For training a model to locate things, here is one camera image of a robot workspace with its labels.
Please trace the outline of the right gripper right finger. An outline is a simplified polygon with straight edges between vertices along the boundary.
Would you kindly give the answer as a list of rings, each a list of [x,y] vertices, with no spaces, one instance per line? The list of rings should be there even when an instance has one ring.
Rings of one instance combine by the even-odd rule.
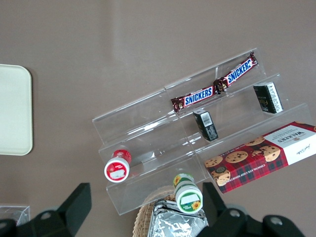
[[[215,186],[203,183],[203,210],[208,226],[199,237],[303,237],[304,234],[288,218],[266,215],[262,222],[238,208],[228,208]]]

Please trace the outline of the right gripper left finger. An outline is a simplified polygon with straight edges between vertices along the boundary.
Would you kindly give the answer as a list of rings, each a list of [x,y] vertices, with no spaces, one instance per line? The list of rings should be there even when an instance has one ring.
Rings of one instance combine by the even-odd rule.
[[[17,226],[13,219],[1,219],[2,237],[74,237],[92,207],[89,183],[79,184],[56,209],[38,214],[27,223]]]

